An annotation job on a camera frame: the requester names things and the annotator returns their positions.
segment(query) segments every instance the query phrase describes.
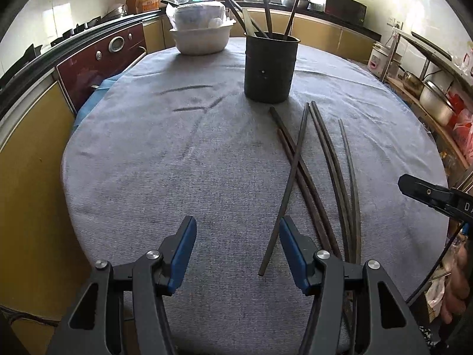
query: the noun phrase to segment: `wooden shelf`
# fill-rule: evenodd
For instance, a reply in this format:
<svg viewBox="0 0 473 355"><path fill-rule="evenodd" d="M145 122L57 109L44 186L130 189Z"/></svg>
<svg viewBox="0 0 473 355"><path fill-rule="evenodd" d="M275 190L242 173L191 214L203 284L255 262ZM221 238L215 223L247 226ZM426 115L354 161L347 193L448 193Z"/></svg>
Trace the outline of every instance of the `wooden shelf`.
<svg viewBox="0 0 473 355"><path fill-rule="evenodd" d="M440 124L438 124L432 116L430 116L425 109L420 105L420 102L418 99L416 99L412 94L410 94L408 91L405 90L403 87L403 83L399 80L396 80L394 78L387 78L388 84L396 91L397 94L403 99L404 101L408 102L411 105L415 105L419 110L420 110L420 115L422 119L430 126L433 128L443 139L443 141L450 147L451 151L454 153L456 158L461 162L463 167L467 169L470 165L468 164L467 160L465 159L465 156L461 152L460 148L458 148L458 145L455 143L455 140L452 139L450 134L447 132L447 130L442 127Z"/></svg>

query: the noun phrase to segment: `human hand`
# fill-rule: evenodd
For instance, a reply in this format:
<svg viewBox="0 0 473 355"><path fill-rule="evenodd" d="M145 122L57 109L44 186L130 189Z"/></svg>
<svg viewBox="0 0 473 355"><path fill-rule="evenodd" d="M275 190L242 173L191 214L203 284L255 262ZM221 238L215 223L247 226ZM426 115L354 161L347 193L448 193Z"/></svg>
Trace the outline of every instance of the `human hand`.
<svg viewBox="0 0 473 355"><path fill-rule="evenodd" d="M461 315L466 310L464 300L470 294L470 286L464 274L467 263L467 252L464 246L460 247L456 255L456 263L445 287L445 294L440 308L440 316L446 324L450 324L453 315Z"/></svg>

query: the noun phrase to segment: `red oven panel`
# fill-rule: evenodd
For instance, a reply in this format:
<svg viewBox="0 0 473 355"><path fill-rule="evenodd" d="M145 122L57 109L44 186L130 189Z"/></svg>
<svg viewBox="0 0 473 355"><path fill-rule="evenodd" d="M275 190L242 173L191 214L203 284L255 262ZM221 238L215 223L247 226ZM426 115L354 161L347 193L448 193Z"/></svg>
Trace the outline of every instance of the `red oven panel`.
<svg viewBox="0 0 473 355"><path fill-rule="evenodd" d="M105 37L60 63L59 76L74 109L84 105L94 92L93 85L123 72L142 55L140 47L146 48L141 23Z"/></svg>

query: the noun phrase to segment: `tablecloth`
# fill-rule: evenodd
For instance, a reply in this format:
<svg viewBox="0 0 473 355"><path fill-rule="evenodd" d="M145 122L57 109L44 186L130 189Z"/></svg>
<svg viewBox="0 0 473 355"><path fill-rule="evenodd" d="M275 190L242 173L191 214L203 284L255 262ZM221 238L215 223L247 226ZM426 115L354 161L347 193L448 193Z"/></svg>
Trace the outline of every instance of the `tablecloth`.
<svg viewBox="0 0 473 355"><path fill-rule="evenodd" d="M261 263L290 165L269 105L243 93L245 40L189 57L146 56L121 76L78 126L62 162L72 225L91 262L136 260L176 232L185 215L198 233L182 287L165 306L176 345L196 354L295 354L312 298L295 286L280 243ZM362 260L377 259L407 297L441 252L448 220L403 196L400 175L446 185L436 146L415 115L370 73L299 46L289 99L276 105L297 139L315 100L346 186L338 119L359 188ZM342 247L325 157L310 117L302 157ZM287 214L318 244L297 186ZM347 333L340 345L346 348Z"/></svg>

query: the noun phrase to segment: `knife block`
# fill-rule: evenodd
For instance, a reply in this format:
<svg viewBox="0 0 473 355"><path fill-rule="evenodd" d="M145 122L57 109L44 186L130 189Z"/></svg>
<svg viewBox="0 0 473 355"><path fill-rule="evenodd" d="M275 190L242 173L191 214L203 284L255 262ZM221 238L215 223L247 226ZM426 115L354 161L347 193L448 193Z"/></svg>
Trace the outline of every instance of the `knife block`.
<svg viewBox="0 0 473 355"><path fill-rule="evenodd" d="M126 0L125 4L128 8L128 14L143 13L143 6L141 5L141 0Z"/></svg>

